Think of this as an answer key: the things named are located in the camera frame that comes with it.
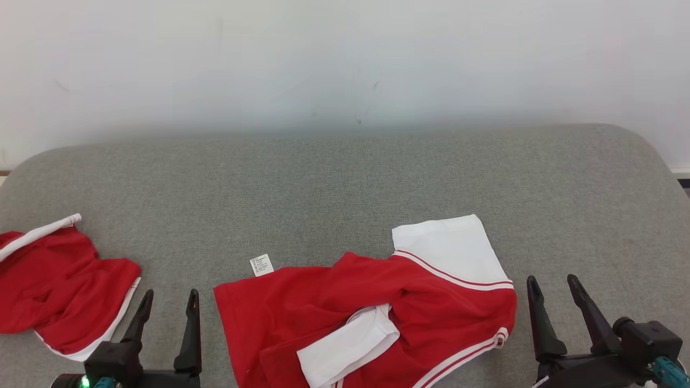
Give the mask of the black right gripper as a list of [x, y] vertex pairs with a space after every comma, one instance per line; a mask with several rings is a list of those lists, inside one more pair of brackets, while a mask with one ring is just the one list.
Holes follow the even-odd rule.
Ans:
[[566, 355], [566, 344], [557, 338], [550, 323], [538, 281], [535, 276], [528, 276], [528, 311], [538, 362], [533, 388], [640, 388], [653, 380], [649, 365], [654, 363], [656, 351], [619, 351], [619, 337], [579, 278], [569, 274], [567, 283], [584, 318], [591, 354]]

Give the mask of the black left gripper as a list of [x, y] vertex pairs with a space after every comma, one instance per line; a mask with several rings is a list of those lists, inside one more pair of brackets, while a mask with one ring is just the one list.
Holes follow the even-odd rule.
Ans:
[[[122, 338], [122, 343], [142, 346], [143, 329], [153, 306], [154, 290], [149, 289], [141, 300]], [[202, 373], [201, 315], [199, 292], [190, 290], [187, 308], [187, 324], [180, 353], [174, 360], [175, 370], [145, 370], [141, 376], [141, 388], [201, 388]]]

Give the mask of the red jersey number 23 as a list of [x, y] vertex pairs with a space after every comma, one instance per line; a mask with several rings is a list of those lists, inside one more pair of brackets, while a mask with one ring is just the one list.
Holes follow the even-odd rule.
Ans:
[[77, 362], [110, 341], [141, 280], [137, 263], [100, 258], [80, 220], [0, 233], [0, 334], [34, 331]]

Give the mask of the red shorts white stripes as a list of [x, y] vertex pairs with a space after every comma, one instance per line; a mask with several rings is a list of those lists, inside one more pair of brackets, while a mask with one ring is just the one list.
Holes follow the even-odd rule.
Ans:
[[215, 287], [239, 388], [432, 388], [505, 345], [517, 295], [480, 218], [392, 230], [394, 253]]

